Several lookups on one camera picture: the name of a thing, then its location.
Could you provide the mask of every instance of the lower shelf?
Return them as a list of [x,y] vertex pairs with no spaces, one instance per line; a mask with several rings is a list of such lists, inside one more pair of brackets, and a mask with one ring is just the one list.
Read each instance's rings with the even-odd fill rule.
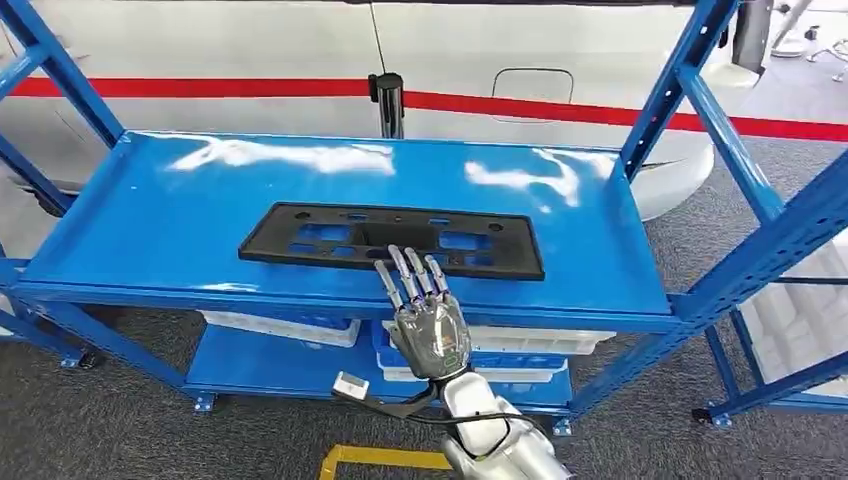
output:
[[[351,348],[208,325],[186,375],[186,388],[215,393],[331,398],[340,370],[371,382],[369,393],[398,402],[420,392],[422,382],[388,382],[377,366],[370,328]],[[522,411],[564,414],[571,400],[568,370],[549,383],[493,383],[496,394]]]

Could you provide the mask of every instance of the silver robotic arm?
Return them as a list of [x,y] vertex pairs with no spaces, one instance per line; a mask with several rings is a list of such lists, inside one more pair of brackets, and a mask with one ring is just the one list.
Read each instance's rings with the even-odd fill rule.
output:
[[[457,436],[442,442],[451,466],[467,479],[565,479],[551,442],[536,423],[506,399],[495,396],[489,382],[469,364],[471,338],[457,299],[436,260],[424,263],[411,248],[389,246],[408,301],[404,301],[382,260],[375,262],[395,310],[389,333],[413,374],[429,381],[427,390],[403,404],[383,404],[367,396],[368,382],[340,372],[333,392],[399,418],[455,424]],[[440,399],[452,420],[426,419],[415,412]]]

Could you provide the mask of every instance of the white storage bin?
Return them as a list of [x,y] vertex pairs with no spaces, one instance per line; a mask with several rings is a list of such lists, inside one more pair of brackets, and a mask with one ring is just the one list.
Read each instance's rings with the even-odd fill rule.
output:
[[359,335],[359,326],[362,323],[360,320],[351,320],[350,326],[346,330],[335,330],[244,313],[211,312],[206,310],[201,310],[200,313],[212,325],[347,348],[352,347],[356,343],[356,337]]
[[[383,378],[390,382],[423,382],[412,374],[412,370],[405,367],[384,367],[380,363],[380,355],[377,355],[377,365],[383,370]],[[493,383],[548,383],[554,374],[568,369],[568,360],[563,360],[562,368],[559,369],[533,369],[533,368],[475,368],[474,371],[483,375],[486,380]]]
[[[391,320],[383,322],[387,327]],[[615,336],[615,332],[593,330],[560,330],[556,328],[515,328],[472,325],[472,348],[481,352],[556,353],[589,355],[598,342]]]
[[[848,231],[786,273],[848,277]],[[771,383],[848,351],[848,286],[770,284],[739,306],[763,379]],[[848,398],[845,377],[807,393]]]

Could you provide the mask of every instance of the yellow floor marking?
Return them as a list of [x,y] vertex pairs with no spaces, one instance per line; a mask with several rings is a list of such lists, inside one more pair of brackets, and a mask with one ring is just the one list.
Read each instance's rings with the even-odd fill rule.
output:
[[339,463],[389,465],[392,467],[427,468],[432,470],[451,469],[445,456],[439,452],[336,445],[324,457],[324,461],[321,462],[321,474],[318,476],[318,479],[333,480],[336,477],[336,466]]

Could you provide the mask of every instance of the red stripe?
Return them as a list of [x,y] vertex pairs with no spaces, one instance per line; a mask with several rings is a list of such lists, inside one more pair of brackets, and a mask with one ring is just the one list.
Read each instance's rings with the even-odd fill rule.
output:
[[[361,97],[368,96],[364,79],[344,78],[92,78],[94,88],[106,98],[262,98],[262,97]],[[27,78],[13,96],[58,97],[59,90],[47,78]],[[565,122],[632,126],[639,110],[566,105],[562,103],[476,97],[447,93],[404,93],[408,108],[443,112],[503,115]],[[848,125],[790,120],[734,117],[742,135],[801,140],[848,142]],[[672,130],[703,131],[696,115],[678,113],[669,123]]]
[[[90,78],[105,98],[361,97],[368,80],[347,78]],[[49,78],[30,77],[11,93],[60,97]]]
[[[405,92],[404,104],[409,108],[423,110],[480,113],[628,127],[636,123],[640,112],[631,108],[566,105],[431,92]],[[741,135],[848,142],[848,125],[747,117],[733,117],[731,120]],[[704,131],[700,118],[691,113],[675,114],[668,127],[672,130]]]

